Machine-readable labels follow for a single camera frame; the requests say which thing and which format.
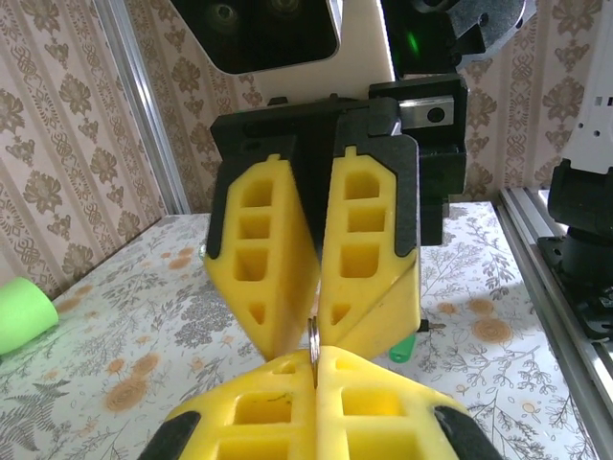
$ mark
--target yellow foam finger pad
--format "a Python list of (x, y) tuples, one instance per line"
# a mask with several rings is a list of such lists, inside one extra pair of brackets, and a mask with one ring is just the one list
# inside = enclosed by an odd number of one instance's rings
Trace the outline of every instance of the yellow foam finger pad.
[[(419, 250), (396, 251), (401, 204), (397, 174), (377, 159), (355, 148), (334, 159), (318, 310), (324, 345), (371, 359), (418, 329)], [(412, 225), (415, 235), (417, 216)]]
[(289, 161), (271, 155), (232, 181), (220, 248), (205, 267), (265, 359), (297, 348), (319, 262)]
[(451, 398), (360, 356), (282, 356), (171, 412), (139, 460), (501, 460)]

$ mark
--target floral wallpaper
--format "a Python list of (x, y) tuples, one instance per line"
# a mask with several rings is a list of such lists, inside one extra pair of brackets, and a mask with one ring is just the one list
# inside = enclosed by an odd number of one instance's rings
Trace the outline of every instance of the floral wallpaper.
[(0, 285), (55, 297), (165, 214), (88, 0), (0, 0)]
[[(173, 408), (262, 364), (202, 269), (208, 223), (163, 218), (2, 356), (2, 460), (136, 459)], [(444, 232), (421, 251), (430, 331), (375, 362), (464, 404), (505, 459), (596, 460), (493, 206), (451, 205)]]
[[(459, 200), (547, 187), (583, 97), (602, 0), (537, 0), (538, 14), (497, 56), (463, 71), (471, 89), (468, 167)], [(257, 77), (211, 65), (169, 0), (128, 0), (187, 194), (208, 211), (219, 114), (265, 104)]]

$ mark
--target metal ring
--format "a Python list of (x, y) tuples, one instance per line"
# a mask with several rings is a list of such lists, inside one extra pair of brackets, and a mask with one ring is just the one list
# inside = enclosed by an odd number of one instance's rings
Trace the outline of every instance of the metal ring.
[(317, 329), (317, 317), (308, 319), (308, 350), (310, 352), (310, 368), (313, 371), (313, 384), (317, 388), (317, 368), (319, 367), (319, 330)]

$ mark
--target table surface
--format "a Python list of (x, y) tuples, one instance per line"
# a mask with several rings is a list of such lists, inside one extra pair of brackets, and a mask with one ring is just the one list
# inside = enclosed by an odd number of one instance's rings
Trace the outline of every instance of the table surface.
[[(207, 224), (162, 219), (2, 357), (0, 459), (135, 459), (175, 406), (262, 363), (197, 257)], [(596, 458), (492, 206), (452, 205), (421, 263), (431, 330), (375, 361), (465, 404), (509, 459)]]

